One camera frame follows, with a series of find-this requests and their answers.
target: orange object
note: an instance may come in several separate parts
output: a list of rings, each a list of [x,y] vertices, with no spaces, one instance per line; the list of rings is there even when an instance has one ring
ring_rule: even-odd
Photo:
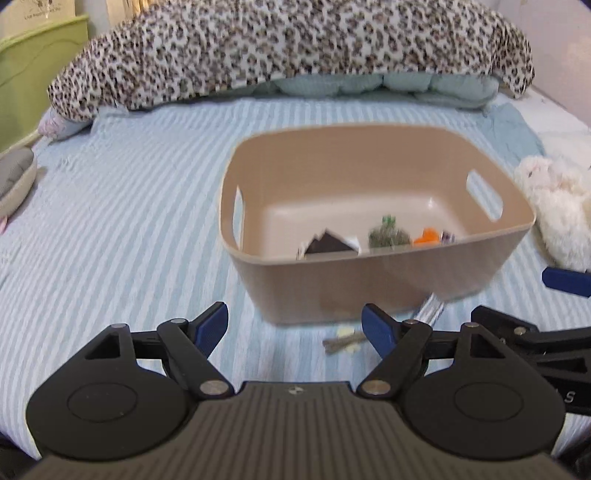
[[[440,242],[441,235],[434,228],[425,228],[423,235],[413,241],[413,245],[420,244],[438,244]]]

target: white wall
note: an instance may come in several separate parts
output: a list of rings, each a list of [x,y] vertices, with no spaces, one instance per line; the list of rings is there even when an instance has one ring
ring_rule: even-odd
[[[76,0],[76,14],[88,14],[89,34],[91,37],[109,30],[123,21],[126,9],[129,10],[128,0]]]
[[[580,0],[498,4],[530,40],[534,86],[591,126],[591,10]]]
[[[88,31],[91,37],[111,28],[105,0],[76,0],[76,14],[88,14]]]

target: light blue striped bedsheet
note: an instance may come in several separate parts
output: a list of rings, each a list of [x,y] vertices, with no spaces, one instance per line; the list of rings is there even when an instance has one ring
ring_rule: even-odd
[[[110,323],[149,330],[172,317],[194,318],[216,300],[228,304],[230,326],[211,360],[234,386],[251,379],[356,385],[379,361],[369,344],[326,357],[322,339],[336,326],[274,327],[245,293],[217,238],[219,185],[232,149],[257,132],[295,125],[431,124],[461,133],[511,170],[493,145],[502,141],[498,131],[491,135],[497,113],[377,100],[241,99],[102,112],[92,131],[42,142],[38,186],[0,237],[0,430],[37,455],[27,401],[82,345]],[[532,135],[524,123],[512,128]],[[458,329],[480,304],[542,330],[588,325],[591,303],[544,288],[546,264],[528,235],[489,287],[448,305],[437,327]],[[573,418],[563,441],[585,431],[581,417]]]

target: beige basket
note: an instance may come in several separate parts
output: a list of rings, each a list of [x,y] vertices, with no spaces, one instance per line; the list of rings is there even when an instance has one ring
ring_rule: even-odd
[[[498,220],[467,190],[471,172],[501,198]],[[369,252],[369,230],[389,214],[413,238],[431,226],[457,241]],[[265,320],[282,324],[355,319],[365,303],[395,313],[432,292],[445,301],[477,292],[534,221],[513,182],[469,141],[441,128],[391,124],[249,138],[228,165],[220,203],[220,234],[246,290]],[[300,244],[325,229],[357,237],[362,253],[297,260]]]

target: black gripper base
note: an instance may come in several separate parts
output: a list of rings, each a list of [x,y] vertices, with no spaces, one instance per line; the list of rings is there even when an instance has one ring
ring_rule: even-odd
[[[478,462],[417,436],[392,403],[348,384],[247,383],[205,401],[184,429],[154,450],[116,462],[49,456],[22,480],[571,480],[550,457]]]

